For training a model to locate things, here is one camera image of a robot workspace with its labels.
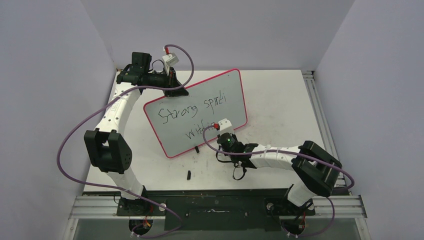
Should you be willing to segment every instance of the gray wall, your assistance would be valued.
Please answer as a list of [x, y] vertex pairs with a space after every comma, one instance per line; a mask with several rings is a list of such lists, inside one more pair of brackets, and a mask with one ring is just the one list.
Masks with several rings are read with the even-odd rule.
[[373, 239], [423, 239], [424, 1], [356, 0], [315, 73]]
[[[56, 152], [106, 103], [113, 63], [79, 0], [1, 1], [0, 72], [1, 239], [61, 239], [82, 186], [61, 175]], [[84, 130], [62, 154], [80, 179], [89, 165]]]
[[82, 0], [119, 67], [134, 51], [160, 58], [172, 43], [197, 70], [315, 70], [353, 2]]

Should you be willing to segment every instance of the screw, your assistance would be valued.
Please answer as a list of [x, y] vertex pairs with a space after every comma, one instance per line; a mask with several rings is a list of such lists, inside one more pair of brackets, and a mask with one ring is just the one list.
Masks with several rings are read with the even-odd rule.
[[274, 204], [272, 203], [272, 202], [269, 202], [267, 205], [266, 205], [266, 209], [268, 209], [268, 210], [271, 210], [271, 208], [274, 206]]
[[[161, 203], [160, 205], [164, 206], [165, 208], [167, 207], [167, 205], [165, 203]], [[159, 211], [163, 212], [163, 211], [165, 211], [165, 208], [159, 207]]]

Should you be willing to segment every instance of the whiteboard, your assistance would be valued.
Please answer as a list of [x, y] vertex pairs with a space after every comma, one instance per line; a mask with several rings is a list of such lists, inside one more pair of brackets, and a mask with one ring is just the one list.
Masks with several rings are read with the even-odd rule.
[[[248, 122], [242, 79], [231, 69], [188, 86], [188, 96], [160, 97], [144, 105], [144, 113], [168, 158], [174, 158], [204, 143], [202, 132], [222, 119], [234, 129]], [[218, 132], [210, 128], [208, 141]]]

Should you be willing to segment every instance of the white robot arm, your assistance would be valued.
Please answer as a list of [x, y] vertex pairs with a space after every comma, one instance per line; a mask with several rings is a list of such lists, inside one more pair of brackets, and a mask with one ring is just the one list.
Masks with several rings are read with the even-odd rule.
[[[118, 187], [140, 196], [146, 195], [146, 189], [137, 180], [131, 169], [132, 152], [123, 135], [128, 117], [143, 90], [133, 90], [124, 96], [119, 96], [119, 94], [135, 86], [161, 88], [180, 86], [172, 67], [178, 62], [177, 56], [175, 53], [169, 53], [166, 49], [166, 55], [162, 59], [165, 71], [157, 73], [149, 70], [152, 60], [150, 54], [133, 52], [132, 63], [115, 78], [116, 86], [113, 96], [120, 99], [107, 108], [95, 129], [86, 131], [84, 135], [91, 164], [111, 177]], [[164, 91], [164, 94], [166, 97], [178, 97], [187, 96], [189, 93], [182, 87], [174, 91]], [[138, 200], [126, 191], [121, 191], [121, 196], [129, 201]]]
[[243, 168], [279, 168], [295, 171], [300, 177], [288, 190], [285, 198], [296, 207], [302, 207], [314, 196], [329, 197], [333, 191], [339, 173], [332, 168], [311, 163], [297, 155], [279, 152], [281, 150], [306, 154], [335, 165], [339, 168], [342, 164], [329, 153], [312, 141], [305, 141], [303, 145], [294, 147], [271, 147], [257, 143], [243, 144], [237, 140], [233, 126], [228, 119], [219, 121], [215, 128], [219, 130], [218, 144], [227, 153], [255, 153], [249, 155], [230, 155], [231, 161]]

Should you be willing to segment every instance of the black cable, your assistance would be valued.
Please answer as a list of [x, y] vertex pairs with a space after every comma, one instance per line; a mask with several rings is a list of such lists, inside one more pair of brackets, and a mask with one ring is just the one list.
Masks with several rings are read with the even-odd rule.
[[114, 195], [113, 195], [113, 201], [116, 203], [116, 204], [118, 204], [119, 205], [119, 203], [117, 203], [117, 201], [115, 200], [115, 197], [117, 196], [117, 194], [115, 193]]
[[123, 68], [123, 72], [126, 72], [126, 71], [128, 71], [128, 69], [130, 69], [130, 67], [131, 67], [131, 64], [128, 64], [127, 66], [125, 66], [124, 68]]
[[237, 179], [237, 178], [234, 177], [234, 173], [235, 173], [235, 171], [236, 171], [237, 168], [240, 168], [240, 167], [239, 166], [234, 166], [234, 170], [232, 171], [232, 179], [234, 179], [236, 181], [240, 181], [240, 180], [242, 180], [245, 177], [246, 172], [248, 170], [245, 167], [243, 167], [243, 175], [240, 178]]
[[165, 63], [164, 63], [164, 61], [162, 61], [161, 59], [156, 59], [156, 60], [154, 60], [152, 63], [151, 63], [151, 69], [149, 69], [148, 71], [150, 72], [150, 71], [152, 71], [154, 68], [153, 68], [153, 64], [154, 63], [156, 63], [157, 61], [160, 61], [161, 63], [162, 63], [162, 65], [163, 65], [163, 70], [165, 71]]
[[278, 221], [276, 220], [276, 217], [274, 216], [274, 206], [271, 206], [271, 208], [269, 208], [269, 211], [271, 212], [271, 218], [272, 220], [274, 220], [278, 225], [281, 226], [281, 221], [280, 221], [280, 217], [278, 217]]
[[309, 205], [307, 205], [305, 208], [304, 208], [304, 210], [303, 210], [303, 212], [300, 214], [300, 215], [298, 215], [296, 218], [294, 218], [293, 219], [293, 223], [295, 223], [301, 216], [303, 216], [303, 214], [304, 214], [304, 212], [310, 207], [310, 206], [312, 206], [312, 202], [310, 202], [309, 203]]
[[232, 163], [231, 161], [223, 161], [223, 160], [219, 160], [219, 159], [218, 159], [218, 153], [219, 153], [219, 152], [216, 152], [216, 153], [215, 153], [215, 157], [216, 157], [216, 160], [218, 160], [218, 162], [223, 163], [223, 164]]

